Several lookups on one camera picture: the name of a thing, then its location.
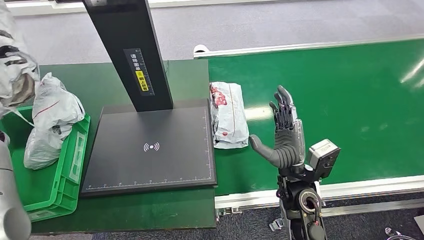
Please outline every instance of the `robotic arm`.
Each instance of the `robotic arm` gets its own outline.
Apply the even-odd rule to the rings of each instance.
[[[298,118],[292,96],[281,85],[270,102],[275,121],[275,144],[271,149],[256,135],[249,137],[253,150],[278,168],[281,218],[271,229],[286,227],[292,240],[327,240],[321,214],[322,201],[317,193],[318,181],[329,176],[340,148],[325,139],[309,148],[305,162],[302,120]]]
[[[9,141],[0,131],[0,240],[26,240],[31,235],[31,221],[16,188]]]

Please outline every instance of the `label on pole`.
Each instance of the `label on pole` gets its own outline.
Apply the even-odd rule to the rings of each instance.
[[[126,48],[123,52],[128,60],[132,74],[140,86],[141,95],[154,96],[155,91],[153,91],[152,83],[150,82],[149,74],[140,48]]]

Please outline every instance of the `black scanning platform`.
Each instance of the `black scanning platform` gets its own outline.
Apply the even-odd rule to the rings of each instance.
[[[159,111],[105,110],[82,197],[217,184],[208,100]]]

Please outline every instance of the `cable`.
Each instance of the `cable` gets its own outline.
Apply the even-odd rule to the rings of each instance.
[[[316,223],[316,225],[319,225],[320,207],[317,203],[318,200],[316,201],[313,197],[308,196],[306,198],[306,201],[310,201],[313,204],[313,207],[315,208],[315,213],[314,213],[315,214],[315,223]]]

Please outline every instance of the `green table surface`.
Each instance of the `green table surface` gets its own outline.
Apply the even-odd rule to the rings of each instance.
[[[166,61],[164,65],[174,100],[209,97],[207,60]],[[102,107],[126,105],[130,98],[111,63],[44,65],[40,71],[42,76],[52,72],[59,78],[91,116],[84,159],[87,169]],[[73,214],[34,222],[32,232],[213,228],[214,196],[213,188],[202,188],[79,199]]]
[[[341,147],[324,184],[424,174],[424,39],[209,58],[209,80],[241,85],[249,132],[274,144],[267,114],[291,93],[306,147]],[[216,195],[276,189],[277,170],[249,147],[215,150]]]

